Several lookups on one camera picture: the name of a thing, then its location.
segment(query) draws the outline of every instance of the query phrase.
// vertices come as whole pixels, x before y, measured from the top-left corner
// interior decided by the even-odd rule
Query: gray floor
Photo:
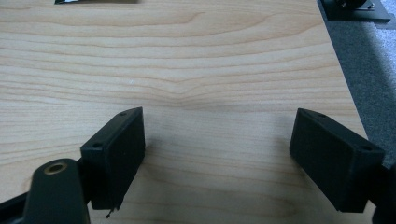
[[[396,15],[395,0],[381,0]],[[396,162],[396,30],[372,22],[327,21],[335,52],[368,138],[387,151],[384,164]]]

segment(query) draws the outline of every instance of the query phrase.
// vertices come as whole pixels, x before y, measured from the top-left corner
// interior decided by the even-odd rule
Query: wooden table
[[[289,154],[298,107],[365,135],[317,1],[0,2],[1,202],[138,106],[147,157],[92,223],[371,223]]]

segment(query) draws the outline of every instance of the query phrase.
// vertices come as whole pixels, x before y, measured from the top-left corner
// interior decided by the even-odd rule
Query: screw hole
[[[373,150],[371,147],[367,147],[367,146],[362,146],[361,148],[363,148],[364,150],[367,150],[367,151]]]
[[[46,175],[56,175],[56,174],[62,172],[63,170],[65,170],[66,167],[67,167],[67,164],[64,163],[64,162],[54,163],[54,164],[48,166],[44,170],[44,174],[46,174]]]
[[[93,146],[93,147],[101,147],[101,146],[102,146],[102,143],[94,143],[92,146]]]

